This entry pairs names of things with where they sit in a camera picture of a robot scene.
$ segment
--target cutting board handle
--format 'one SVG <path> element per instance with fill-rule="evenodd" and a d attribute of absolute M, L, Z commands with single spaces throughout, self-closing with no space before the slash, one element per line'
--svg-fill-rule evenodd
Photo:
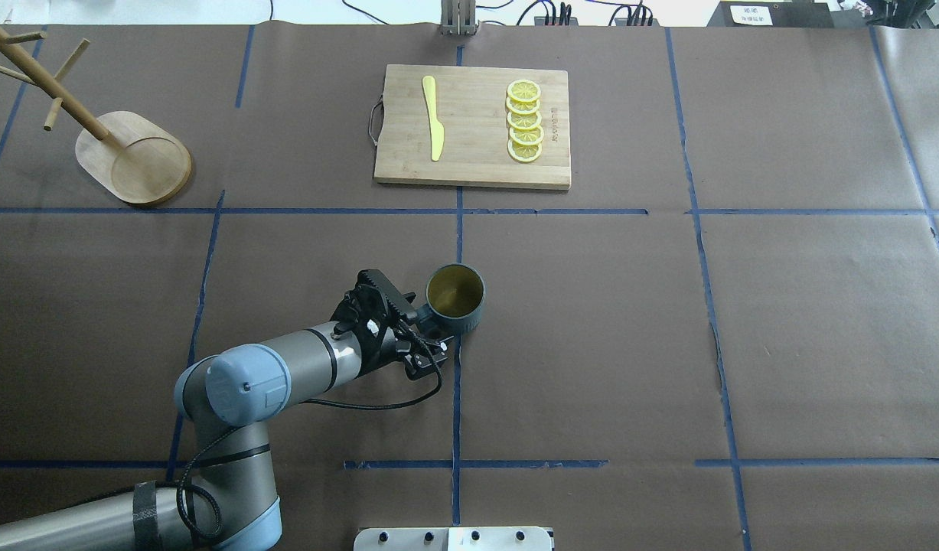
<path fill-rule="evenodd" d="M 374 144 L 374 149 L 377 149 L 377 139 L 374 137 L 374 112 L 377 111 L 377 107 L 381 107 L 381 130 L 384 129 L 384 94 L 381 94 L 381 97 L 377 98 L 377 103 L 374 104 L 374 107 L 370 108 L 370 119 L 367 120 L 367 135 L 370 136 L 371 143 Z M 381 137 L 381 132 L 377 133 L 377 137 Z"/>

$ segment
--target electrical cable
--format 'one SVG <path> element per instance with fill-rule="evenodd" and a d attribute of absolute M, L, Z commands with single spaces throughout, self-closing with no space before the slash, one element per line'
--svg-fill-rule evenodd
<path fill-rule="evenodd" d="M 531 11 L 533 6 L 541 4 L 543 6 L 543 24 L 548 25 L 551 21 L 556 20 L 557 18 L 557 7 L 554 6 L 554 3 L 550 0 L 533 0 L 533 3 L 530 6 L 527 6 L 527 9 L 524 10 L 524 13 L 520 14 L 516 24 L 520 24 L 521 21 L 524 21 L 524 15 L 527 15 L 528 11 Z M 547 10 L 547 4 L 550 4 L 550 10 Z"/>
<path fill-rule="evenodd" d="M 561 2 L 561 15 L 557 24 L 571 24 L 571 4 Z"/>
<path fill-rule="evenodd" d="M 619 12 L 622 11 L 623 8 L 627 10 L 626 14 L 629 15 L 626 21 L 631 21 L 631 19 L 633 18 L 633 7 L 631 7 L 629 4 L 623 4 L 622 6 L 619 6 L 618 8 L 615 9 L 615 11 L 612 12 L 612 17 L 608 19 L 608 24 L 606 25 L 606 27 L 612 27 L 613 22 L 615 22 L 615 16 L 619 15 Z"/>
<path fill-rule="evenodd" d="M 361 10 L 360 8 L 358 8 L 357 6 L 354 6 L 353 4 L 347 3 L 347 0 L 340 0 L 340 1 L 343 2 L 344 6 L 347 6 L 348 8 L 354 11 L 360 11 L 361 14 L 367 15 L 368 18 L 372 18 L 372 20 L 374 21 L 383 22 L 383 24 L 390 24 L 388 21 L 384 21 L 382 20 L 382 18 L 377 17 L 377 15 L 371 14 L 368 11 Z"/>
<path fill-rule="evenodd" d="M 402 324 L 396 325 L 394 327 L 395 331 L 398 331 L 400 334 L 406 334 L 411 341 L 414 341 L 419 348 L 423 349 L 425 355 L 428 357 L 429 362 L 431 362 L 433 369 L 435 369 L 435 377 L 437 377 L 437 383 L 435 388 L 422 394 L 420 397 L 417 397 L 413 400 L 406 402 L 399 402 L 397 404 L 386 404 L 384 406 L 371 406 L 367 404 L 344 404 L 343 402 L 332 402 L 329 400 L 318 400 L 316 398 L 310 398 L 308 400 L 301 401 L 301 404 L 315 404 L 318 406 L 328 406 L 331 408 L 341 408 L 344 410 L 358 410 L 358 411 L 385 411 L 385 410 L 399 410 L 402 408 L 407 408 L 415 404 L 420 404 L 425 400 L 435 396 L 439 390 L 442 390 L 442 369 L 439 367 L 438 362 L 435 362 L 435 358 L 432 355 L 432 350 L 429 348 L 428 343 L 425 342 L 425 339 L 421 338 L 414 331 L 411 331 L 411 328 L 407 327 L 403 322 Z"/>
<path fill-rule="evenodd" d="M 224 529 L 224 522 L 221 520 L 221 508 L 220 505 L 217 505 L 217 499 L 214 499 L 213 495 L 210 495 L 209 491 L 203 489 L 201 486 L 189 484 L 187 478 L 190 477 L 190 470 L 197 464 L 197 460 L 200 459 L 203 454 L 206 454 L 207 451 L 210 451 L 210 448 L 217 446 L 221 443 L 221 440 L 227 439 L 228 436 L 234 435 L 234 432 L 238 429 L 241 429 L 239 426 L 231 426 L 228 430 L 221 433 L 221 436 L 217 436 L 216 439 L 211 440 L 210 444 L 204 446 L 204 449 L 197 452 L 197 454 L 187 461 L 187 467 L 183 470 L 183 475 L 180 477 L 178 484 L 176 484 L 176 513 L 180 516 L 180 520 L 183 520 L 188 529 L 190 529 L 190 534 L 196 534 L 196 536 L 204 538 L 204 540 L 213 540 L 215 537 L 220 536 L 221 530 Z M 201 496 L 204 501 L 207 502 L 207 505 L 210 505 L 210 509 L 214 512 L 214 530 L 213 531 L 203 531 L 200 527 L 197 527 L 197 524 L 190 520 L 190 517 L 187 516 L 187 510 L 183 505 L 183 493 L 185 491 L 190 491 L 191 493 L 196 493 L 196 495 Z"/>
<path fill-rule="evenodd" d="M 498 6 L 476 6 L 476 9 L 477 10 L 498 10 L 500 8 L 507 7 L 512 3 L 514 3 L 514 0 L 509 0 L 508 2 L 504 2 L 503 4 L 500 4 Z"/>
<path fill-rule="evenodd" d="M 610 2 L 598 2 L 596 0 L 588 0 L 589 2 L 596 2 L 598 4 L 609 4 L 610 6 L 619 6 L 612 12 L 612 17 L 608 20 L 608 26 L 612 26 L 612 22 L 615 21 L 615 16 L 619 15 L 619 12 L 623 8 L 626 9 L 626 27 L 652 27 L 652 21 L 654 21 L 654 15 L 652 15 L 652 10 L 650 7 L 645 5 L 643 2 L 638 4 L 612 4 Z"/>

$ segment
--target wooden pole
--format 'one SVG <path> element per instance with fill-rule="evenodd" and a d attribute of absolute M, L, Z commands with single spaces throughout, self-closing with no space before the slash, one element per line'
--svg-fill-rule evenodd
<path fill-rule="evenodd" d="M 51 102 L 51 109 L 47 112 L 47 118 L 44 119 L 44 129 L 50 132 L 54 128 L 54 122 L 57 121 L 57 111 L 60 111 L 60 104 L 64 103 L 61 98 L 54 98 Z"/>
<path fill-rule="evenodd" d="M 86 38 L 81 39 L 81 43 L 78 44 L 78 47 L 74 49 L 74 52 L 71 52 L 70 56 L 67 56 L 67 59 L 64 60 L 60 69 L 57 70 L 57 73 L 54 73 L 54 77 L 57 78 L 57 81 L 61 81 L 64 77 L 67 76 L 68 70 L 71 70 L 71 67 L 74 65 L 74 62 L 77 62 L 78 58 L 81 57 L 81 54 L 84 53 L 85 48 L 88 47 L 88 44 L 91 44 Z"/>
<path fill-rule="evenodd" d="M 70 92 L 60 85 L 57 78 L 48 73 L 41 64 L 29 54 L 24 46 L 19 44 L 10 44 L 11 35 L 3 28 L 0 28 L 0 52 L 7 57 L 21 72 L 30 77 L 34 84 L 47 92 L 52 98 L 62 99 L 62 108 L 74 117 L 75 121 L 84 126 L 95 139 L 105 139 L 109 135 L 109 129 L 105 128 L 94 115 L 81 105 L 81 102 L 74 98 Z"/>
<path fill-rule="evenodd" d="M 47 38 L 47 34 L 43 31 L 25 32 L 24 34 L 14 34 L 4 42 L 8 44 L 19 44 L 21 42 L 42 41 L 44 38 Z"/>
<path fill-rule="evenodd" d="M 34 84 L 34 81 L 31 80 L 30 77 L 26 76 L 26 74 L 15 72 L 15 70 L 8 69 L 2 65 L 0 65 L 0 74 L 6 74 L 7 77 L 11 78 L 17 78 L 17 80 L 20 80 L 22 83 Z"/>

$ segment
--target wooden cutting board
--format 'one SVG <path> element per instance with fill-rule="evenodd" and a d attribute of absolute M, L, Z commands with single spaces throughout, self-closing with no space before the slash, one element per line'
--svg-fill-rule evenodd
<path fill-rule="evenodd" d="M 445 146 L 431 159 L 428 111 L 421 80 L 435 77 Z M 528 78 L 540 85 L 543 153 L 532 163 L 507 153 L 507 85 Z M 389 65 L 384 77 L 384 125 L 374 180 L 384 184 L 477 185 L 526 189 L 571 188 L 568 74 L 564 70 Z"/>

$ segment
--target blue tape grid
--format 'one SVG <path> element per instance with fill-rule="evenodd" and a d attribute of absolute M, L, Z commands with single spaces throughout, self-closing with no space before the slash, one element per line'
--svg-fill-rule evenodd
<path fill-rule="evenodd" d="M 214 210 L 214 221 L 210 224 L 210 240 L 207 242 L 207 257 L 204 258 L 204 274 L 201 278 L 201 291 L 197 294 L 197 311 L 194 314 L 194 329 L 190 333 L 190 348 L 187 352 L 187 366 L 194 365 L 197 360 L 197 335 L 201 331 L 201 321 L 204 320 L 204 301 L 207 299 L 207 276 L 210 275 L 210 261 L 214 260 L 214 247 L 217 245 L 217 229 L 221 223 L 221 208 L 224 206 L 224 190 L 217 199 L 217 209 Z M 169 446 L 169 458 L 166 460 L 166 481 L 172 481 L 173 474 L 178 466 L 180 452 L 180 435 L 183 432 L 183 416 L 176 414 L 173 423 L 173 439 Z"/>
<path fill-rule="evenodd" d="M 939 466 L 939 458 L 934 457 L 897 457 L 897 458 L 791 458 L 791 459 L 741 459 L 736 451 L 734 422 L 732 422 L 731 402 L 729 402 L 729 391 L 727 377 L 723 358 L 720 351 L 720 335 L 717 328 L 717 314 L 714 310 L 712 286 L 710 274 L 707 269 L 706 253 L 703 245 L 703 230 L 701 230 L 701 217 L 704 216 L 926 216 L 932 234 L 934 234 L 935 244 L 939 254 L 939 231 L 934 217 L 939 216 L 939 209 L 932 209 L 928 202 L 928 193 L 924 187 L 923 178 L 914 158 L 914 152 L 911 143 L 904 130 L 893 95 L 892 88 L 886 76 L 885 64 L 883 63 L 881 49 L 879 49 L 878 38 L 875 35 L 875 29 L 871 28 L 872 49 L 874 49 L 875 58 L 878 61 L 879 76 L 885 95 L 888 97 L 888 104 L 892 110 L 895 126 L 899 132 L 902 146 L 904 147 L 909 166 L 912 171 L 915 185 L 921 198 L 921 209 L 701 209 L 697 203 L 696 189 L 693 183 L 693 170 L 690 167 L 690 158 L 686 149 L 686 123 L 683 118 L 683 104 L 680 101 L 680 85 L 677 77 L 676 59 L 673 49 L 673 38 L 670 29 L 665 29 L 667 53 L 669 58 L 671 83 L 673 87 L 674 102 L 676 105 L 677 121 L 680 130 L 680 146 L 682 146 L 683 168 L 686 172 L 686 180 L 689 185 L 690 205 L 692 209 L 685 214 L 692 215 L 694 231 L 696 231 L 697 253 L 699 254 L 701 276 L 703 276 L 704 294 L 708 309 L 708 318 L 711 329 L 714 332 L 715 345 L 717 347 L 717 367 L 722 381 L 722 405 L 725 416 L 725 432 L 729 440 L 729 459 L 706 459 L 697 460 L 694 466 L 698 468 L 731 468 L 735 479 L 735 498 L 738 501 L 738 518 L 742 527 L 742 541 L 745 545 L 745 551 L 750 551 L 752 544 L 748 533 L 748 513 L 745 509 L 745 495 L 743 495 L 741 468 L 787 468 L 787 467 L 844 467 L 844 466 Z M 249 69 L 249 60 L 251 60 L 253 35 L 255 35 L 255 25 L 249 26 L 248 38 L 242 63 L 241 80 L 238 83 L 238 90 L 235 96 L 235 108 L 240 108 L 244 97 L 246 75 Z M 33 57 L 36 58 L 40 53 L 42 41 L 38 41 L 33 50 Z M 463 46 L 458 46 L 455 52 L 456 65 L 461 66 L 463 61 Z M 19 105 L 26 84 L 21 84 L 10 116 L 8 116 L 6 125 L 0 137 L 0 159 L 6 147 L 8 136 L 15 117 L 18 114 Z M 211 258 L 214 255 L 215 243 L 217 243 L 217 230 L 220 226 L 222 215 L 428 215 L 428 216 L 455 216 L 456 219 L 456 261 L 462 261 L 463 248 L 463 219 L 465 216 L 520 216 L 520 215 L 579 215 L 579 216 L 647 216 L 645 209 L 468 209 L 463 206 L 463 190 L 461 187 L 455 189 L 455 209 L 377 209 L 377 208 L 255 208 L 255 207 L 230 207 L 223 206 L 224 192 L 221 192 L 215 208 L 162 208 L 138 210 L 130 208 L 24 208 L 24 207 L 3 207 L 0 208 L 0 215 L 8 214 L 39 214 L 39 215 L 214 215 L 213 226 L 210 232 L 210 243 L 207 247 L 207 258 L 204 262 L 204 277 L 202 279 L 201 291 L 197 298 L 197 311 L 194 320 L 194 329 L 191 338 L 189 351 L 189 364 L 195 360 L 196 339 L 199 334 L 200 324 L 203 316 L 204 298 L 206 298 L 207 276 L 210 272 Z M 461 343 L 456 343 L 455 348 L 455 383 L 454 383 L 454 409 L 452 409 L 452 459 L 451 460 L 415 460 L 415 461 L 345 461 L 344 470 L 383 470 L 383 468 L 451 468 L 452 469 L 452 523 L 458 526 L 460 522 L 459 512 L 459 491 L 460 491 L 460 471 L 462 468 L 601 468 L 608 464 L 607 460 L 463 460 L 460 450 L 460 423 L 461 423 L 461 360 L 459 350 Z M 175 423 L 173 442 L 171 443 L 171 454 L 167 461 L 92 461 L 92 460 L 4 460 L 0 461 L 0 468 L 165 468 L 166 477 L 172 478 L 174 470 L 182 467 L 184 461 L 178 460 L 180 430 L 182 429 L 182 419 L 178 417 Z"/>
<path fill-rule="evenodd" d="M 869 31 L 871 32 L 871 46 L 874 48 L 874 56 L 878 60 L 878 72 L 881 74 L 881 84 L 885 88 L 885 95 L 888 97 L 888 104 L 892 108 L 892 115 L 895 117 L 895 126 L 897 128 L 898 135 L 901 137 L 901 145 L 904 147 L 905 154 L 908 156 L 908 166 L 911 168 L 912 177 L 915 179 L 915 185 L 918 188 L 918 194 L 921 198 L 921 208 L 924 209 L 925 216 L 928 217 L 928 226 L 931 228 L 931 233 L 935 238 L 935 248 L 938 248 L 938 258 L 939 258 L 939 231 L 938 224 L 935 223 L 935 216 L 931 213 L 931 205 L 928 203 L 928 193 L 924 189 L 924 179 L 921 179 L 921 172 L 918 170 L 918 164 L 915 161 L 914 151 L 911 149 L 911 141 L 908 139 L 908 135 L 904 132 L 904 125 L 901 122 L 901 114 L 897 108 L 897 101 L 895 101 L 895 92 L 892 91 L 892 85 L 888 81 L 888 72 L 885 70 L 885 58 L 881 55 L 881 46 L 878 44 L 878 34 L 876 34 L 876 29 L 870 27 Z"/>
<path fill-rule="evenodd" d="M 680 81 L 677 78 L 677 62 L 673 52 L 673 35 L 669 28 L 666 32 L 666 49 L 670 61 L 670 80 L 673 84 L 673 101 L 677 108 L 677 123 L 680 128 L 680 149 L 683 151 L 683 171 L 686 172 L 687 188 L 690 192 L 690 215 L 693 217 L 693 231 L 696 234 L 697 254 L 700 257 L 700 275 L 704 281 L 704 299 L 707 302 L 707 318 L 714 331 L 714 345 L 717 350 L 717 370 L 721 377 L 721 405 L 724 409 L 724 426 L 728 433 L 728 451 L 731 455 L 731 472 L 735 479 L 735 501 L 738 503 L 738 521 L 742 526 L 742 544 L 745 551 L 752 551 L 752 535 L 748 532 L 748 509 L 745 508 L 745 489 L 742 487 L 742 467 L 738 463 L 738 443 L 735 442 L 735 422 L 731 415 L 731 397 L 728 394 L 728 377 L 724 371 L 724 358 L 721 355 L 721 334 L 717 327 L 717 313 L 714 311 L 714 295 L 711 292 L 710 273 L 707 271 L 707 253 L 704 251 L 703 229 L 700 226 L 700 208 L 697 206 L 696 189 L 693 186 L 693 169 L 690 157 L 686 153 L 686 123 L 683 122 L 683 104 L 680 102 Z"/>

